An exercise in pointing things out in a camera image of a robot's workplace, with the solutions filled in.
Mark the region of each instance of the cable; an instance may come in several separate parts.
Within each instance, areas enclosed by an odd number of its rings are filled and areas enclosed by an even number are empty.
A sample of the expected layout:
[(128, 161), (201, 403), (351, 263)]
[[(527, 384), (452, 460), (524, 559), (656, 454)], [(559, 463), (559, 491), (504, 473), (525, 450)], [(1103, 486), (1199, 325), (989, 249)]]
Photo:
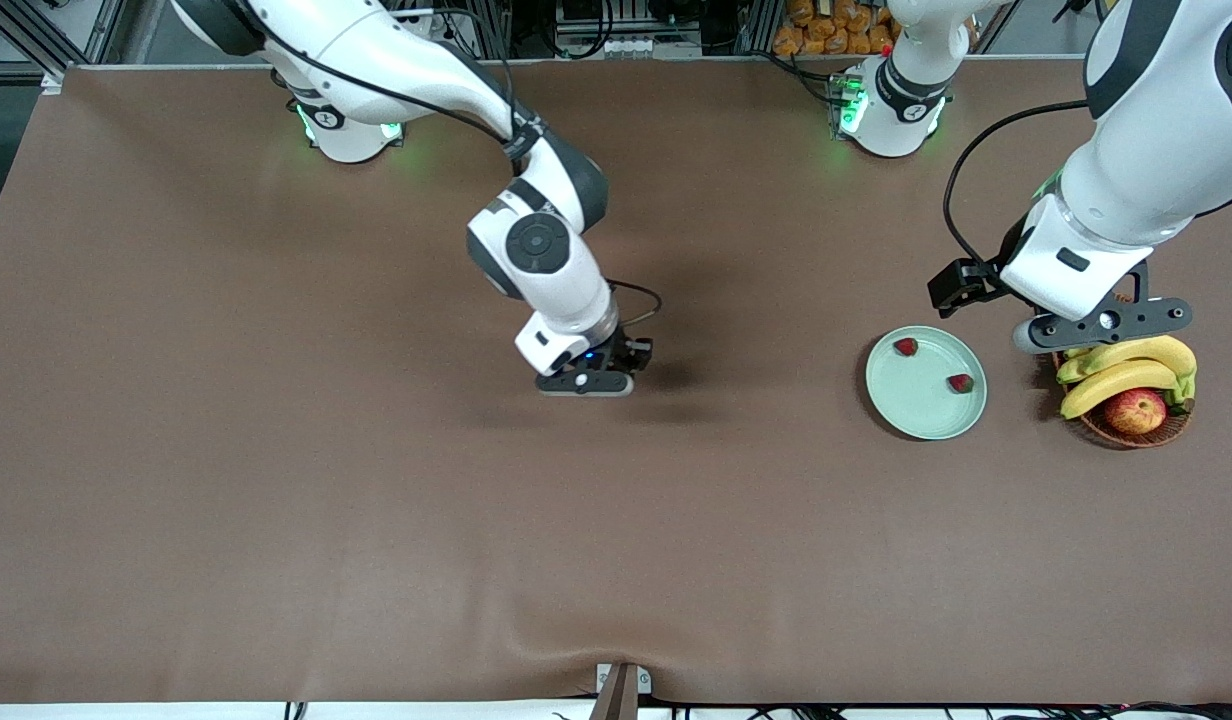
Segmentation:
[(1005, 128), (1007, 126), (1018, 122), (1019, 120), (1031, 118), (1035, 115), (1042, 113), (1058, 113), (1061, 110), (1078, 110), (1085, 108), (1085, 100), (1072, 100), (1069, 102), (1052, 102), (1051, 105), (1040, 105), (1036, 108), (1020, 110), (1019, 113), (1010, 113), (1008, 117), (999, 120), (999, 122), (993, 123), (991, 127), (981, 131), (981, 134), (976, 136), (967, 147), (963, 148), (962, 154), (958, 159), (954, 162), (954, 169), (949, 173), (949, 182), (945, 182), (945, 200), (941, 201), (941, 211), (945, 213), (945, 227), (949, 228), (950, 234), (954, 234), (954, 240), (962, 247), (963, 252), (967, 252), (968, 258), (971, 258), (977, 265), (981, 265), (982, 270), (991, 274), (991, 279), (997, 279), (997, 272), (994, 268), (991, 268), (983, 258), (981, 258), (979, 252), (977, 252), (972, 243), (967, 242), (962, 232), (958, 232), (958, 224), (954, 222), (954, 213), (951, 213), (950, 205), (954, 201), (954, 186), (958, 182), (958, 174), (963, 170), (963, 164), (972, 155), (972, 150), (976, 150), (982, 142), (986, 142), (988, 137), (993, 136), (997, 131)]
[[(516, 136), (519, 132), (517, 100), (514, 95), (514, 73), (510, 72), (510, 46), (508, 46), (505, 38), (501, 37), (501, 33), (496, 32), (496, 28), (492, 27), (492, 23), (480, 17), (480, 15), (472, 14), (469, 10), (464, 10), (463, 7), (435, 7), (434, 14), (464, 15), (466, 17), (473, 18), (476, 23), (483, 26), (483, 31), (487, 32), (489, 38), (500, 41), (501, 68), (505, 69), (505, 105), (510, 106), (510, 136)], [(474, 55), (471, 51), (468, 51), (468, 53), (469, 55)]]
[(818, 79), (818, 81), (827, 81), (827, 79), (830, 79), (830, 76), (828, 76), (828, 74), (813, 73), (811, 70), (800, 70), (795, 64), (786, 63), (786, 60), (781, 60), (776, 55), (772, 55), (771, 53), (768, 53), (768, 51), (748, 51), (748, 53), (745, 53), (745, 54), (748, 54), (748, 55), (758, 55), (758, 58), (768, 58), (769, 60), (772, 62), (772, 64), (776, 65), (776, 68), (780, 68), (780, 69), (785, 70), (788, 74), (793, 74), (793, 76), (802, 76), (802, 78), (807, 78), (807, 79)]
[(269, 26), (265, 26), (265, 23), (261, 22), (260, 18), (256, 18), (255, 22), (260, 23), (260, 28), (265, 32), (269, 39), (274, 42), (275, 46), (282, 47), (282, 49), (291, 53), (293, 58), (301, 59), (302, 63), (309, 64), (315, 69), (319, 69), (329, 74), (329, 76), (340, 78), (342, 79), (342, 81), (354, 83), (354, 85), (367, 88), (370, 91), (379, 92), (379, 95), (393, 97), (394, 100), (402, 100), (404, 102), (411, 102), (411, 105), (419, 105), (421, 106), (421, 108), (432, 110), (435, 113), (439, 115), (446, 115), (446, 117), (448, 118), (457, 120), (457, 122), (466, 123), (466, 126), (469, 126), (471, 128), (482, 132), (484, 136), (492, 137), (493, 141), (501, 143), (501, 145), (505, 145), (505, 143), (508, 142), (506, 137), (500, 137), (500, 133), (496, 133), (495, 131), (493, 131), (493, 128), (489, 128), (485, 125), (478, 122), (478, 120), (466, 118), (464, 115), (453, 113), (453, 111), (447, 108), (440, 108), (437, 105), (434, 105), (432, 102), (428, 102), (419, 97), (413, 97), (410, 95), (405, 95), (398, 91), (388, 90), (388, 88), (381, 88), (379, 85), (375, 85), (373, 83), (365, 81), (365, 79), (350, 76), (350, 74), (341, 73), (341, 70), (338, 70), (336, 68), (329, 68), (323, 63), (320, 63), (319, 60), (310, 58), (309, 53), (306, 53), (304, 51), (297, 51), (291, 44), (287, 44), (286, 39), (278, 37), (277, 35), (274, 35), (274, 31)]
[[(1189, 706), (1189, 705), (1173, 705), (1173, 703), (1169, 702), (1138, 702), (1136, 703), (1136, 705), (1125, 705), (1116, 708), (1116, 710), (1105, 710), (1105, 708), (1095, 706), (1095, 710), (1090, 713), (1077, 710), (1077, 708), (1072, 706), (1057, 706), (1057, 708), (1036, 706), (1035, 710), (1051, 718), (1056, 718), (1055, 715), (1051, 715), (1052, 710), (1060, 710), (1061, 713), (1064, 713), (1066, 716), (1072, 718), (1073, 720), (1100, 720), (1100, 719), (1111, 720), (1112, 718), (1122, 715), (1124, 713), (1132, 713), (1140, 710), (1151, 710), (1151, 711), (1157, 710), (1163, 713), (1177, 713), (1181, 715), (1199, 715), (1206, 718), (1207, 720), (1223, 720), (1223, 718), (1221, 718), (1218, 714), (1215, 714), (1211, 710), (1205, 710), (1205, 708)], [(1037, 718), (1031, 718), (1029, 715), (1004, 715), (1003, 718), (999, 718), (999, 720), (1037, 720)]]
[(800, 720), (845, 720), (839, 708), (828, 705), (795, 705), (793, 714)]
[[(706, 5), (703, 5), (703, 10), (700, 10), (700, 18), (697, 18), (697, 26), (700, 25), (700, 20), (702, 20), (707, 12), (708, 12), (708, 4), (706, 2)], [(702, 44), (702, 42), (695, 42), (690, 39), (687, 36), (683, 35), (683, 31), (679, 28), (679, 18), (674, 14), (670, 14), (670, 28), (671, 31), (678, 33), (679, 38), (681, 38), (683, 42), (686, 42), (686, 44), (689, 46), (697, 46), (702, 51), (711, 49), (711, 47), (734, 46), (736, 37), (740, 35), (739, 32), (734, 32), (732, 33), (731, 39), (726, 39), (722, 42), (707, 42), (707, 44)]]
[(804, 76), (803, 70), (798, 69), (798, 62), (793, 59), (793, 55), (788, 57), (788, 64), (791, 68), (793, 68), (793, 72), (798, 74), (798, 83), (803, 83), (803, 90), (806, 90), (808, 95), (816, 97), (817, 100), (821, 100), (822, 102), (825, 102), (825, 105), (834, 105), (834, 100), (829, 100), (825, 95), (821, 95), (821, 92), (817, 92), (816, 88), (808, 85), (807, 76)]
[(612, 286), (612, 287), (625, 287), (625, 290), (633, 290), (634, 292), (642, 292), (644, 296), (650, 297), (655, 302), (655, 305), (652, 306), (652, 309), (648, 309), (647, 313), (636, 316), (636, 318), (630, 319), (630, 321), (621, 321), (621, 325), (623, 325), (626, 328), (628, 328), (630, 325), (639, 324), (639, 323), (642, 323), (644, 321), (650, 321), (653, 318), (653, 316), (655, 316), (657, 313), (660, 313), (662, 307), (665, 306), (665, 300), (663, 300), (662, 296), (660, 296), (660, 293), (658, 293), (654, 290), (649, 290), (649, 288), (646, 288), (643, 286), (639, 286), (639, 284), (628, 284), (628, 282), (625, 282), (625, 281), (614, 281), (610, 277), (606, 277), (606, 280), (607, 280), (607, 284), (610, 284), (610, 286)]
[(1093, 2), (1096, 4), (1096, 20), (1104, 23), (1109, 15), (1109, 5), (1105, 4), (1105, 0), (1064, 0), (1064, 6), (1061, 6), (1060, 12), (1051, 18), (1051, 23), (1058, 23), (1064, 14), (1082, 14), (1083, 10), (1087, 10), (1087, 5)]
[[(547, 27), (547, 26), (553, 26), (553, 28), (557, 30), (558, 27), (557, 20), (554, 22), (537, 23), (540, 39), (545, 42), (545, 46), (548, 47), (551, 53), (559, 55), (561, 58), (564, 58), (567, 60), (584, 60), (585, 58), (590, 58), (590, 55), (595, 55), (599, 51), (604, 48), (604, 46), (607, 44), (607, 41), (612, 38), (612, 31), (616, 30), (616, 10), (612, 9), (612, 0), (602, 0), (602, 5), (606, 6), (607, 9), (607, 31), (602, 32), (602, 15), (599, 14), (598, 37), (594, 38), (594, 44), (589, 46), (589, 51), (584, 51), (584, 53), (580, 53), (579, 55), (573, 55), (570, 51), (563, 51), (561, 47), (558, 47), (554, 43), (553, 38), (549, 37), (549, 30)], [(545, 17), (548, 17), (549, 16), (548, 7), (552, 7), (551, 0), (543, 0), (543, 2), (540, 4), (540, 6), (547, 7)]]
[(456, 47), (460, 47), (462, 53), (466, 53), (467, 55), (469, 55), (469, 58), (476, 58), (478, 53), (474, 53), (473, 47), (469, 47), (468, 42), (464, 42), (464, 36), (461, 35), (461, 32), (457, 32), (456, 27), (452, 27), (452, 20), (451, 17), (448, 17), (448, 14), (444, 14), (442, 18), (444, 18), (444, 27), (446, 28), (446, 32), (444, 32), (444, 38), (455, 42)]

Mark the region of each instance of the fruit basket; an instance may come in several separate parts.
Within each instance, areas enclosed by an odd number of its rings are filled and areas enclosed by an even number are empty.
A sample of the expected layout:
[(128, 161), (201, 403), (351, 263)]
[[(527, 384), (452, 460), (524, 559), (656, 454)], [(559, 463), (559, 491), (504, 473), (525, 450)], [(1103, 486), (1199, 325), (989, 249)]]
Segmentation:
[[(1060, 370), (1060, 366), (1064, 364), (1063, 353), (1052, 353), (1051, 362), (1055, 369)], [(1061, 386), (1064, 388), (1064, 395), (1069, 393), (1069, 386)], [(1129, 450), (1136, 450), (1136, 448), (1163, 448), (1167, 443), (1174, 441), (1175, 438), (1184, 433), (1184, 429), (1189, 427), (1189, 420), (1193, 418), (1193, 408), (1188, 413), (1179, 415), (1168, 415), (1163, 424), (1142, 434), (1142, 436), (1130, 436), (1127, 433), (1122, 433), (1109, 424), (1105, 420), (1105, 413), (1101, 413), (1101, 404), (1093, 407), (1092, 411), (1083, 415), (1078, 415), (1082, 424), (1090, 434), (1095, 434), (1100, 441), (1105, 445), (1114, 448), (1127, 448)]]

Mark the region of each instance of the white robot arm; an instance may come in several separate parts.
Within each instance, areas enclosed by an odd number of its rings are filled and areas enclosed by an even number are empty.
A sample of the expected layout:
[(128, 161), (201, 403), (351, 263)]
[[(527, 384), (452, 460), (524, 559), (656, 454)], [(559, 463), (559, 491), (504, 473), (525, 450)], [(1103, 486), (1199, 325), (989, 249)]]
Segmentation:
[(853, 107), (838, 113), (837, 132), (885, 158), (918, 150), (936, 131), (945, 91), (967, 55), (967, 18), (1008, 0), (890, 0), (906, 28), (891, 55), (846, 70), (860, 76)]
[[(1015, 295), (1042, 311), (1023, 350), (1183, 328), (1183, 300), (1148, 297), (1145, 260), (1232, 201), (1232, 0), (1122, 0), (1084, 67), (1092, 139), (1035, 196), (994, 260), (955, 260), (928, 284), (941, 316)], [(1111, 288), (1131, 274), (1133, 302)]]
[[(501, 142), (522, 173), (469, 221), (469, 255), (503, 295), (533, 314), (519, 351), (551, 395), (625, 396), (650, 359), (650, 342), (620, 327), (611, 287), (580, 233), (607, 210), (607, 179), (503, 94), (452, 46), (407, 32), (377, 0), (172, 0), (198, 37), (233, 55), (260, 55), (315, 120), (331, 159), (383, 147), (379, 127), (439, 111)], [(484, 126), (455, 115), (460, 110)]]

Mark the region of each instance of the brown tablecloth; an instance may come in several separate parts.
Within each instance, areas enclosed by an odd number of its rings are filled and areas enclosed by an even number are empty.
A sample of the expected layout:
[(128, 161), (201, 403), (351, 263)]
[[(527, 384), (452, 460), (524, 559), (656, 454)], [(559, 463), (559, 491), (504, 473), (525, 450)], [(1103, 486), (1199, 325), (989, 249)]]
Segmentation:
[[(1013, 301), (941, 324), (988, 372), (967, 436), (862, 395), (875, 338), (938, 323), (956, 152), (1078, 63), (970, 63), (891, 162), (768, 64), (515, 78), (611, 178), (602, 269), (667, 297), (633, 397), (535, 393), (464, 254), (508, 181), (468, 128), (340, 166), (262, 70), (39, 101), (0, 203), (0, 702), (559, 697), (611, 660), (680, 702), (1232, 702), (1232, 210), (1154, 255), (1198, 313), (1175, 445), (1056, 419)], [(965, 233), (1090, 132), (988, 142)]]

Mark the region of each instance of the red apple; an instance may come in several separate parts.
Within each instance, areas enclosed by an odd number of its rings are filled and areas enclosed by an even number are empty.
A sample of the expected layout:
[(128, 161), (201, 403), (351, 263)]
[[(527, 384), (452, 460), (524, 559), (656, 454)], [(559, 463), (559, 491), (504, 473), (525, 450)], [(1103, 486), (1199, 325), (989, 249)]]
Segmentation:
[(1163, 396), (1147, 390), (1136, 388), (1120, 392), (1105, 401), (1105, 420), (1120, 433), (1130, 436), (1142, 436), (1156, 430), (1168, 419), (1168, 404)]

